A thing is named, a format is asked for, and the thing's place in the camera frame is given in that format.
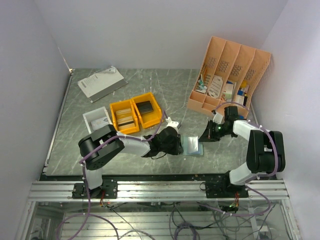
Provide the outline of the black cards stack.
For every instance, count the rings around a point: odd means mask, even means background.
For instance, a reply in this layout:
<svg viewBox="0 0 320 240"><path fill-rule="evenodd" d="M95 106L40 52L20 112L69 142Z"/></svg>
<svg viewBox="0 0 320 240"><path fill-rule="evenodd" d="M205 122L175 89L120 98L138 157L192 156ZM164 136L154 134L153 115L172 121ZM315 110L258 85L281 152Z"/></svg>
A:
<svg viewBox="0 0 320 240"><path fill-rule="evenodd" d="M145 115L148 113L152 113L154 111L152 103L149 100L138 102L136 103L136 106L137 106L137 111L140 115Z"/></svg>

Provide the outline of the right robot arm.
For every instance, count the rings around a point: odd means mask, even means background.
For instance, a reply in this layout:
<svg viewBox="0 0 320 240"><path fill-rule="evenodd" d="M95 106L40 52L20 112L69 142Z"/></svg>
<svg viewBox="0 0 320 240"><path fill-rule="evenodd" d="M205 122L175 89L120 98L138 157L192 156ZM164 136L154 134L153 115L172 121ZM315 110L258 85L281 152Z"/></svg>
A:
<svg viewBox="0 0 320 240"><path fill-rule="evenodd" d="M285 169L283 134L270 131L241 117L236 106L224 108L224 114L213 110L213 119L207 122L201 143L219 142L225 136L242 137L248 142L246 160L241 166L218 175L206 182L204 191L208 198L231 198L239 194L246 197L245 184L259 177L272 177Z"/></svg>

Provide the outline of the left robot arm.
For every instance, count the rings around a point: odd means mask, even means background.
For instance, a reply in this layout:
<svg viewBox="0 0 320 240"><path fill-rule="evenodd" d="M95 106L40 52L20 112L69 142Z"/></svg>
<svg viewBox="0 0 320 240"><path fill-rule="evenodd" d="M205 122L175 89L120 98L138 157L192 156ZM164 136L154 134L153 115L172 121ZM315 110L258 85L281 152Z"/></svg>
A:
<svg viewBox="0 0 320 240"><path fill-rule="evenodd" d="M103 187L102 168L118 154L131 154L141 158L153 158L159 153L177 156L183 153L181 135L176 126L168 125L159 133L132 136L106 125L87 135L78 142L82 159L84 192L91 198L98 198Z"/></svg>

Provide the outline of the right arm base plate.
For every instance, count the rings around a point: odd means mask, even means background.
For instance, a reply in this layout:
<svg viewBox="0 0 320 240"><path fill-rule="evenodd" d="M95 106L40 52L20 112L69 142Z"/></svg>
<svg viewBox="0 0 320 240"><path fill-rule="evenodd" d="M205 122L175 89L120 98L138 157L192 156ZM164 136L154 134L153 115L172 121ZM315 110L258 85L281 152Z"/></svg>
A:
<svg viewBox="0 0 320 240"><path fill-rule="evenodd" d="M200 185L207 199L247 198L249 196L245 185L231 184L230 178L225 174L212 174Z"/></svg>

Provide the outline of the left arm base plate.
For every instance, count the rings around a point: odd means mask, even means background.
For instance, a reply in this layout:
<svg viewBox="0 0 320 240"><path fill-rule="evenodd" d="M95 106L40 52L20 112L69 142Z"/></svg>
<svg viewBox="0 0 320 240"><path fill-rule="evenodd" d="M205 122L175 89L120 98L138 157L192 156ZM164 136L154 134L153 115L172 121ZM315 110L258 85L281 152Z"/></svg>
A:
<svg viewBox="0 0 320 240"><path fill-rule="evenodd" d="M87 191L84 183L75 183L72 190L72 199L87 199L88 193L91 199L116 199L118 195L118 183L113 179L102 181L102 185Z"/></svg>

